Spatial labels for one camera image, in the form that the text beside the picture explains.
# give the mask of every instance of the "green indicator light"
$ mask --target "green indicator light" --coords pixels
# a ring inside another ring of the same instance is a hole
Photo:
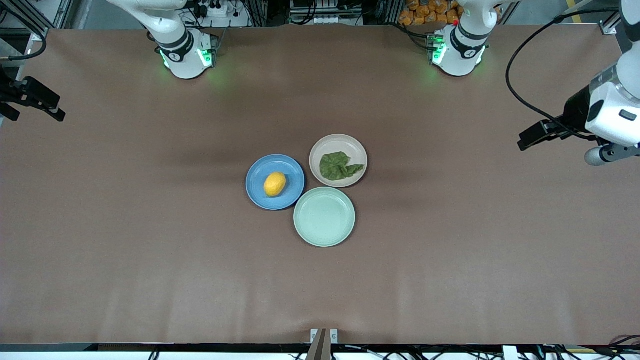
[[[212,64],[211,55],[206,50],[198,50],[198,55],[200,55],[200,59],[202,60],[202,65],[206,67],[210,67]]]
[[[162,50],[160,50],[160,56],[162,56],[162,60],[164,60],[164,66],[169,69],[169,63],[166,61],[166,57],[164,56]]]
[[[443,44],[438,50],[433,53],[433,62],[436,64],[442,63],[442,58],[444,54],[447,52],[447,44]]]
[[[480,63],[480,61],[482,61],[482,54],[484,54],[484,50],[486,49],[486,46],[482,46],[482,49],[480,50],[480,53],[478,54],[478,60],[476,61],[476,65],[478,65]]]

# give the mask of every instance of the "orange bag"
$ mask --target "orange bag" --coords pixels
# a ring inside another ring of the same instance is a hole
[[[415,15],[418,17],[427,17],[429,15],[429,7],[426,5],[420,5],[415,11]]]
[[[424,19],[425,22],[435,22],[436,21],[436,14],[435,12],[430,12],[429,15],[427,15],[427,17]]]
[[[420,6],[419,0],[406,0],[406,7],[408,7],[411,11],[415,11],[418,6]]]
[[[433,3],[436,13],[444,14],[449,9],[449,2],[447,0],[433,0]]]
[[[458,20],[458,12],[455,9],[451,9],[447,12],[447,23],[453,24],[456,20]]]
[[[409,13],[411,13],[409,10],[403,10],[400,13],[400,17],[398,18],[398,24],[405,25],[405,26],[411,25],[411,19],[409,19]]]

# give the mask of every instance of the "black cable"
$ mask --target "black cable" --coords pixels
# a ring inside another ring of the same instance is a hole
[[[433,358],[431,358],[431,360],[437,360],[440,356],[443,356],[445,352],[449,351],[448,348],[443,349],[438,355],[434,356]]]
[[[160,358],[160,345],[154,347],[153,351],[151,351],[151,354],[149,354],[148,360],[158,360],[158,358]]]
[[[539,345],[537,345],[536,348],[538,349],[538,352],[534,353],[534,355],[538,360],[547,360],[547,353],[545,353]]]
[[[428,50],[428,49],[429,49],[426,45],[422,45],[422,44],[420,44],[416,39],[414,39],[414,37],[417,37],[417,38],[427,38],[427,35],[414,33],[414,32],[412,32],[412,31],[409,31],[409,30],[406,28],[406,26],[400,26],[400,25],[395,24],[395,23],[393,23],[393,22],[389,22],[389,23],[387,23],[387,25],[391,25],[391,26],[393,26],[394,28],[396,28],[396,29],[398,29],[398,30],[402,31],[403,33],[405,33],[405,34],[406,34],[406,35],[411,39],[411,41],[412,41],[412,42],[413,42],[417,47],[420,47],[421,49],[425,49],[425,50]]]
[[[44,51],[47,49],[47,38],[44,36],[43,33],[41,33],[39,30],[32,28],[31,24],[25,20],[23,17],[21,17],[20,15],[16,14],[15,11],[5,7],[4,10],[8,13],[10,13],[11,15],[13,15],[16,19],[20,20],[20,22],[25,25],[29,30],[33,31],[33,33],[35,33],[36,35],[38,35],[40,37],[40,39],[42,40],[42,46],[40,46],[40,48],[38,49],[38,51],[36,51],[35,53],[32,54],[28,54],[28,55],[22,55],[22,56],[7,56],[6,59],[7,60],[28,60],[28,59],[33,59],[36,56],[40,56],[42,55],[42,53],[44,53]]]
[[[560,348],[560,350],[564,351],[567,353],[567,355],[569,355],[570,357],[572,357],[574,360],[582,360],[581,358],[577,357],[576,355],[573,354],[573,352],[570,352],[569,350],[566,349],[566,346],[564,345],[558,345],[557,347]]]
[[[398,29],[398,30],[402,31],[403,33],[405,33],[405,34],[407,34],[407,35],[409,35],[409,36],[411,36],[411,37],[427,38],[427,35],[425,35],[425,34],[418,34],[418,33],[414,33],[414,32],[412,32],[412,31],[410,31],[409,29],[407,29],[407,28],[406,28],[406,26],[405,26],[405,27],[402,27],[402,26],[400,26],[399,24],[396,24],[395,22],[386,22],[386,23],[384,23],[383,25],[391,25],[391,26],[393,26],[394,28],[396,28],[396,29]]]
[[[196,25],[198,26],[197,29],[200,30],[202,29],[202,25],[200,25],[200,20],[198,20],[198,18],[196,17],[196,13],[193,12],[193,10],[191,8],[187,8],[189,10],[189,12],[193,15],[193,18],[196,20]]]
[[[375,11],[375,8],[369,10],[368,12],[361,13],[360,16],[358,16],[358,18],[356,19],[356,25],[358,25],[358,21],[360,21],[361,17],[363,17],[364,15],[367,15],[369,13],[372,13],[373,11]]]
[[[631,335],[631,336],[627,336],[626,338],[620,339],[620,340],[618,340],[618,341],[616,341],[616,342],[614,342],[614,343],[609,344],[609,346],[610,346],[610,347],[614,347],[614,346],[617,346],[617,345],[621,345],[621,344],[623,344],[623,343],[626,343],[626,342],[627,342],[627,341],[629,341],[629,340],[638,339],[638,338],[640,338],[640,335]]]
[[[415,360],[429,360],[423,353],[420,347],[409,346],[407,352],[413,356]]]
[[[564,360],[564,356],[562,356],[562,353],[560,352],[560,349],[558,349],[557,346],[552,347],[552,350],[554,353],[556,353],[556,360]]]
[[[524,106],[528,107],[529,109],[535,111],[536,113],[539,113],[540,115],[544,116],[545,118],[551,120],[553,123],[555,123],[556,125],[560,126],[561,128],[563,128],[567,133],[576,136],[577,138],[580,139],[584,139],[584,140],[593,140],[592,137],[590,136],[585,136],[582,134],[579,134],[578,132],[569,129],[566,125],[564,125],[563,123],[561,123],[560,121],[558,121],[555,117],[549,115],[548,113],[544,112],[543,110],[533,106],[531,103],[527,102],[525,99],[523,99],[520,95],[518,95],[518,93],[516,92],[516,90],[513,88],[513,86],[511,85],[511,66],[513,65],[513,61],[515,60],[515,58],[518,56],[518,54],[520,54],[520,51],[522,51],[522,49],[531,41],[533,40],[533,38],[535,38],[536,36],[538,36],[542,31],[545,31],[546,29],[550,28],[551,25],[554,24],[559,24],[560,22],[562,22],[563,20],[572,17],[574,15],[582,15],[585,13],[601,13],[601,12],[617,12],[618,9],[617,8],[604,8],[604,9],[599,9],[599,10],[580,10],[577,12],[572,12],[572,13],[568,13],[566,15],[558,15],[557,17],[555,17],[551,22],[549,22],[548,24],[544,25],[542,28],[540,28],[539,30],[537,30],[535,33],[533,33],[531,36],[529,36],[529,38],[527,38],[527,40],[524,40],[524,42],[522,43],[522,45],[520,45],[518,47],[518,49],[515,51],[515,53],[513,53],[511,59],[509,60],[509,63],[507,64],[507,71],[505,73],[505,80],[507,82],[507,87],[509,88],[509,91],[513,94],[513,96],[515,96],[515,98],[520,101]]]
[[[406,358],[406,356],[402,355],[402,354],[401,354],[401,353],[399,353],[399,352],[390,352],[390,353],[388,353],[387,355],[385,355],[385,357],[383,357],[383,358],[382,358],[382,360],[388,360],[388,359],[389,359],[389,357],[390,357],[391,355],[393,355],[393,354],[396,354],[396,355],[398,355],[398,356],[402,357],[402,358],[403,358],[403,360],[409,360],[409,359],[407,359],[407,358]]]
[[[249,17],[251,18],[252,26],[253,26],[254,28],[257,28],[257,27],[258,27],[258,26],[257,26],[258,22],[256,21],[256,19],[264,19],[264,22],[265,22],[265,23],[267,22],[267,19],[265,19],[265,18],[263,18],[263,17],[260,17],[260,16],[256,16],[256,15],[253,13],[253,10],[252,10],[252,9],[251,9],[247,4],[246,4],[245,0],[241,0],[241,2],[242,2],[242,4],[243,4],[244,9],[246,10],[247,14],[249,14]]]
[[[309,11],[307,12],[307,15],[305,16],[305,18],[301,22],[289,20],[291,24],[306,25],[309,22],[311,22],[311,20],[314,19],[314,17],[316,16],[316,8],[317,8],[316,0],[308,0],[308,3],[309,3]]]

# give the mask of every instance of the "cable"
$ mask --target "cable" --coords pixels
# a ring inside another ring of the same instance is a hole
[[[425,50],[428,50],[428,49],[429,49],[426,45],[422,45],[422,44],[420,44],[418,41],[416,41],[416,39],[414,39],[414,37],[417,37],[417,38],[427,38],[427,35],[414,33],[414,32],[412,32],[412,31],[409,31],[409,30],[406,28],[406,26],[400,26],[400,25],[398,25],[398,24],[396,24],[396,23],[393,23],[393,22],[388,22],[388,23],[386,23],[385,25],[391,25],[391,26],[393,26],[394,28],[396,28],[396,29],[398,29],[398,30],[402,31],[403,33],[407,34],[407,36],[411,39],[411,41],[412,41],[412,42],[413,42],[417,47],[420,47],[421,49],[425,49]]]
[[[296,22],[296,21],[293,21],[293,20],[289,19],[289,22],[291,24],[306,25],[309,22],[311,22],[311,20],[314,19],[314,17],[316,16],[316,8],[317,8],[316,0],[308,0],[308,3],[309,3],[309,11],[307,12],[307,16],[305,16],[305,18],[301,22]]]
[[[228,29],[229,28],[225,28],[225,30],[222,31],[222,35],[218,38],[218,46],[216,46],[216,52],[218,52],[218,50],[220,50],[220,47],[222,47],[222,40],[224,40],[225,34],[227,33]]]
[[[402,357],[402,358],[403,358],[403,360],[409,360],[409,359],[407,359],[407,358],[406,358],[406,356],[402,355],[402,354],[401,354],[401,353],[399,353],[399,352],[390,352],[390,353],[388,353],[385,357],[383,357],[383,358],[382,358],[382,360],[388,360],[388,359],[389,359],[389,357],[390,357],[391,355],[393,355],[393,354],[396,354],[396,355],[398,355],[399,357]]]
[[[354,345],[345,345],[344,347],[348,347],[348,348],[356,348],[356,349],[358,349],[358,350],[366,351],[366,352],[370,353],[371,355],[378,356],[380,359],[384,359],[384,358],[385,358],[384,356],[380,355],[379,353],[377,353],[377,352],[373,352],[373,351],[368,350],[368,349],[366,349],[366,348],[361,348],[361,347],[357,347],[357,346],[354,346]]]
[[[233,8],[234,10],[239,10],[240,6],[238,6],[238,1],[236,0],[236,5],[231,5],[231,1],[227,1],[227,3],[229,4],[229,6],[231,6],[231,8]]]
[[[149,354],[148,360],[158,360],[160,358],[160,345],[156,345],[151,354]]]
[[[412,37],[417,37],[417,38],[427,38],[427,35],[425,35],[425,34],[418,34],[418,33],[414,33],[414,32],[412,32],[412,31],[410,31],[409,29],[407,29],[407,28],[406,28],[406,26],[402,27],[402,26],[400,26],[400,25],[396,24],[395,22],[386,22],[386,23],[384,23],[383,25],[391,25],[391,26],[393,26],[394,28],[396,28],[396,29],[398,29],[398,30],[402,31],[403,33],[405,33],[405,34],[407,34],[407,35],[409,35],[409,36],[412,36]]]
[[[196,17],[195,12],[193,12],[193,10],[191,8],[187,8],[187,9],[189,10],[189,12],[192,14],[193,18],[195,19],[196,25],[198,26],[198,30],[202,29],[202,25],[200,25],[200,20],[198,20],[198,18]]]
[[[581,358],[577,357],[576,355],[573,354],[573,352],[570,352],[569,350],[566,349],[566,346],[564,345],[557,345],[557,347],[560,348],[560,350],[566,352],[570,357],[573,358],[573,360],[582,360]]]
[[[253,9],[251,9],[251,8],[246,4],[246,0],[241,0],[241,2],[242,2],[242,4],[243,4],[244,8],[246,9],[247,14],[249,14],[249,19],[251,19],[252,26],[253,26],[254,28],[257,28],[257,27],[258,27],[258,26],[257,26],[258,22],[257,22],[255,19],[261,19],[261,18],[260,18],[260,17],[255,16],[255,14],[253,13]]]
[[[38,35],[42,40],[42,46],[40,46],[38,51],[36,51],[35,53],[22,55],[22,56],[3,56],[3,57],[0,57],[0,60],[9,60],[9,61],[28,60],[28,59],[33,59],[36,56],[42,55],[42,53],[44,53],[44,51],[47,49],[47,38],[44,36],[44,34],[41,33],[39,30],[32,28],[31,24],[27,20],[25,20],[23,17],[15,13],[15,11],[7,7],[5,7],[4,10],[10,13],[11,15],[13,15],[16,19],[20,20],[20,22],[23,23],[23,25],[25,25],[29,30],[33,31],[33,33]]]
[[[604,9],[600,9],[600,10],[580,10],[580,11],[577,11],[577,12],[568,13],[566,15],[558,15],[551,22],[549,22],[548,24],[544,25],[542,28],[537,30],[535,33],[533,33],[531,36],[529,36],[529,38],[527,38],[527,40],[524,40],[522,45],[520,45],[520,47],[518,47],[518,49],[515,51],[515,53],[513,53],[511,59],[509,60],[509,63],[507,64],[507,71],[505,73],[505,80],[507,82],[507,87],[509,88],[509,91],[524,106],[526,106],[529,109],[535,111],[536,113],[539,113],[540,115],[544,116],[545,118],[551,120],[553,123],[555,123],[556,125],[558,125],[561,128],[563,128],[567,133],[569,133],[569,134],[571,134],[571,135],[573,135],[573,136],[575,136],[577,138],[583,139],[583,140],[594,140],[592,136],[585,136],[585,135],[579,134],[578,132],[576,132],[576,131],[574,131],[572,129],[569,129],[566,125],[564,125],[562,122],[558,121],[555,117],[553,117],[553,116],[549,115],[548,113],[544,112],[543,110],[533,106],[531,103],[527,102],[520,95],[518,95],[516,90],[511,85],[511,66],[513,65],[513,61],[515,60],[515,58],[518,56],[518,54],[520,54],[520,51],[522,51],[522,49],[531,40],[533,40],[533,38],[538,36],[542,31],[545,31],[546,29],[550,28],[551,25],[559,24],[563,20],[565,20],[565,19],[567,19],[569,17],[572,17],[574,15],[582,15],[582,14],[585,14],[585,13],[617,12],[617,11],[618,11],[617,8],[604,8]]]
[[[368,13],[372,13],[373,11],[375,11],[376,9],[373,8],[371,10],[369,10],[368,12],[365,13],[361,13],[360,16],[358,16],[358,18],[356,19],[356,25],[358,25],[358,21],[360,21],[360,18],[363,17],[364,15],[367,15]]]
[[[617,345],[622,345],[623,343],[626,343],[629,340],[633,340],[633,339],[638,339],[640,338],[640,335],[631,335],[631,336],[627,336],[626,338],[620,339],[614,343],[609,344],[610,347],[614,347]]]

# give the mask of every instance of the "metal bracket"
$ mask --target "metal bracket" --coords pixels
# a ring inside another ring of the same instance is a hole
[[[620,17],[620,12],[614,12],[611,14],[607,20],[600,20],[598,24],[600,25],[600,31],[603,35],[615,35],[618,32],[616,31],[616,26],[620,24],[622,18]]]
[[[311,329],[311,340],[309,341],[310,343],[314,342],[317,333],[318,333],[318,329]],[[329,335],[330,335],[330,338],[331,338],[331,343],[332,344],[337,344],[338,343],[338,329],[331,329]]]
[[[312,331],[312,339],[311,347],[309,348],[309,353],[307,354],[307,359],[309,360],[331,360],[331,343],[333,342],[332,333],[335,330],[335,339],[338,340],[338,330],[332,329],[329,331],[328,329],[313,329]]]

